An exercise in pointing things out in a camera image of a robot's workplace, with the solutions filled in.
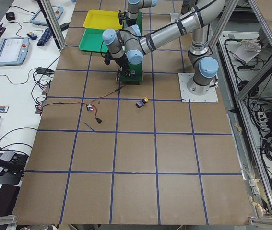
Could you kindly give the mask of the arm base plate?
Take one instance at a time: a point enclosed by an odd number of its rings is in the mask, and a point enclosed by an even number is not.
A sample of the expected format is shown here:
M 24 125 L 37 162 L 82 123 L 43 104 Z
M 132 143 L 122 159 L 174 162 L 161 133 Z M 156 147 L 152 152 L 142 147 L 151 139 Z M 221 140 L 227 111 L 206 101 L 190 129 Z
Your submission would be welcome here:
M 207 86 L 199 86 L 194 82 L 194 73 L 179 73 L 178 81 L 182 102 L 218 103 L 218 96 L 213 79 Z
M 182 13 L 170 13 L 170 20 L 172 23 L 182 21 L 185 15 Z

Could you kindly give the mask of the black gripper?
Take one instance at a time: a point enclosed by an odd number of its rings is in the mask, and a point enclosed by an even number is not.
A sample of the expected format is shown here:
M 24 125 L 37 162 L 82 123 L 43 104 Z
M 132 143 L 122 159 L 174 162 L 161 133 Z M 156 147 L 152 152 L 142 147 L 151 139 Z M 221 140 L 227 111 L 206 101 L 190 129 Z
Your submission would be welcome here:
M 110 65 L 110 62 L 114 60 L 122 70 L 117 70 L 116 81 L 120 81 L 121 75 L 124 74 L 125 77 L 130 77 L 129 62 L 125 53 L 119 58 L 114 58 L 110 52 L 105 53 L 104 63 Z
M 126 23 L 127 26 L 132 26 L 136 24 L 136 19 L 131 19 L 127 16 L 127 11 L 122 12 L 121 10 L 118 11 L 118 20 L 119 24 L 123 25 Z

